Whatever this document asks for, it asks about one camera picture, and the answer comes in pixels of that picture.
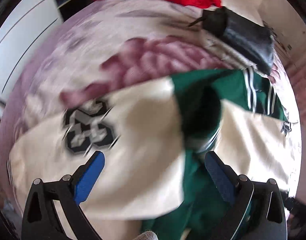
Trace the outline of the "green varsity jacket cream sleeves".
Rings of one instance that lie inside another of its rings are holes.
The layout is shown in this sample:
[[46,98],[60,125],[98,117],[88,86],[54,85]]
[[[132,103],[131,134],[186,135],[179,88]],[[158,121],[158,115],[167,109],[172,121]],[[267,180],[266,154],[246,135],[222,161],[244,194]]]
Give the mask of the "green varsity jacket cream sleeves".
[[197,70],[131,86],[40,122],[9,155],[17,204],[32,182],[72,174],[99,150],[100,176],[81,209],[103,239],[149,229],[160,239],[209,235],[229,204],[203,159],[213,150],[238,174],[296,192],[297,113],[251,69]]

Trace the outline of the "folded black leather garment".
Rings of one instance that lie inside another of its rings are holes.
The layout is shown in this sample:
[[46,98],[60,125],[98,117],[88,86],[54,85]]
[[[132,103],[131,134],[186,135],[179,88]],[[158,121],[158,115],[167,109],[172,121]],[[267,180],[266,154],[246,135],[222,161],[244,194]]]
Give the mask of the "folded black leather garment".
[[260,26],[227,7],[204,10],[202,16],[188,26],[202,23],[202,28],[256,64],[270,75],[274,58],[274,38],[269,28]]

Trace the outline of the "floral purple bed blanket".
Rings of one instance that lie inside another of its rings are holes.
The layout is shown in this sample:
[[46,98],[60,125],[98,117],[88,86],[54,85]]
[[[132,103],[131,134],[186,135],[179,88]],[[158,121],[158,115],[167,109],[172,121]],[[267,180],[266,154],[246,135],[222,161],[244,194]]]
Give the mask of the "floral purple bed blanket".
[[[21,74],[0,125],[0,179],[19,213],[24,208],[11,183],[9,155],[40,122],[148,81],[197,70],[242,70],[202,46],[201,26],[188,26],[200,14],[159,0],[97,1],[52,33]],[[246,69],[270,80],[257,67]],[[298,114],[288,78],[272,85],[286,112]]]

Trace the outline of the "white sliding wardrobe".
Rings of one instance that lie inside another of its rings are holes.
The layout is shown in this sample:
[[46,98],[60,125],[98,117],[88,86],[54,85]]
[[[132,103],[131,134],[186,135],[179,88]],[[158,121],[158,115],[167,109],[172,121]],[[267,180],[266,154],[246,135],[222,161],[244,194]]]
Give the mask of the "white sliding wardrobe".
[[20,0],[0,27],[0,100],[7,102],[24,65],[60,24],[55,0]]

